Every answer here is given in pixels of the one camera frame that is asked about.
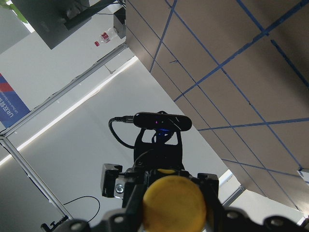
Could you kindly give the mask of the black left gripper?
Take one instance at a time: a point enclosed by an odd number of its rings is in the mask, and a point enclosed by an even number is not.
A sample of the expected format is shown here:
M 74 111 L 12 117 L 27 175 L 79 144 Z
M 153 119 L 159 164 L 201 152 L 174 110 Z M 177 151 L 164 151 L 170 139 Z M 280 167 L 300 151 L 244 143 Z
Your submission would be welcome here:
M 131 198 L 134 187 L 144 184 L 149 187 L 158 178 L 159 169 L 184 169 L 183 145 L 180 131 L 155 130 L 151 142 L 142 140 L 146 129 L 142 128 L 134 144 L 133 166 L 124 173 L 126 183 L 117 180 L 123 170 L 122 165 L 105 163 L 101 174 L 101 195 L 106 198 L 123 199 L 126 207 Z M 219 179 L 216 174 L 198 173 L 200 189 L 207 203 L 219 202 Z

